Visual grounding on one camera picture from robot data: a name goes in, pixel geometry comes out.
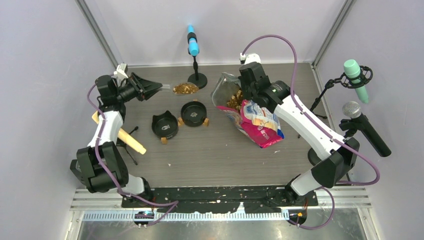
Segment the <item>colourful pet food bag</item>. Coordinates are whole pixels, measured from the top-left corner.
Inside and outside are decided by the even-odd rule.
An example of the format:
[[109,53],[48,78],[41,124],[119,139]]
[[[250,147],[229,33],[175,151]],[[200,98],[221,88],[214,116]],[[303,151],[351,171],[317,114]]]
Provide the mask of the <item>colourful pet food bag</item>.
[[245,100],[240,80],[222,72],[211,93],[212,104],[232,121],[234,126],[260,148],[270,147],[285,136],[279,118],[252,100]]

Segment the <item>clear plastic scoop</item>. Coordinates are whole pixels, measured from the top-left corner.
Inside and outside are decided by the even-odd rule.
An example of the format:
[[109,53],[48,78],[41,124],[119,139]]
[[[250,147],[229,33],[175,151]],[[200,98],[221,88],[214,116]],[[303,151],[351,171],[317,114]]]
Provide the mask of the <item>clear plastic scoop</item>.
[[163,84],[160,91],[172,92],[176,95],[191,95],[197,93],[200,88],[191,82],[179,84]]

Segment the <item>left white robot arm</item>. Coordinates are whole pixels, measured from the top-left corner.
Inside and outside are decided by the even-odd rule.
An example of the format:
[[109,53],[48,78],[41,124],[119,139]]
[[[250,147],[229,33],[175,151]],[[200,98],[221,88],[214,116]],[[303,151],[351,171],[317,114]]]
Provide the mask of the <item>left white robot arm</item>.
[[118,147],[118,135],[126,116],[125,104],[132,99],[148,100],[162,88],[159,82],[143,79],[135,73],[119,81],[118,77],[102,75],[89,89],[97,89],[97,103],[89,103],[97,110],[98,124],[89,144],[76,152],[70,170],[90,193],[106,193],[116,189],[125,197],[134,198],[141,207],[153,202],[147,180],[129,173]]

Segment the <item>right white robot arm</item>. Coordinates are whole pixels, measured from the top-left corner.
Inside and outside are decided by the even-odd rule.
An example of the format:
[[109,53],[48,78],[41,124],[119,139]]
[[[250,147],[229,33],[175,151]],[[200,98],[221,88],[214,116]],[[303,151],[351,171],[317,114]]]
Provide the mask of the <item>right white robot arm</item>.
[[258,62],[239,68],[243,96],[260,107],[266,108],[288,123],[310,145],[307,157],[314,166],[294,177],[285,188],[285,199],[291,205],[299,205],[309,192],[320,187],[332,188],[355,165],[359,142],[345,139],[332,131],[309,109],[283,81],[271,82],[263,66]]

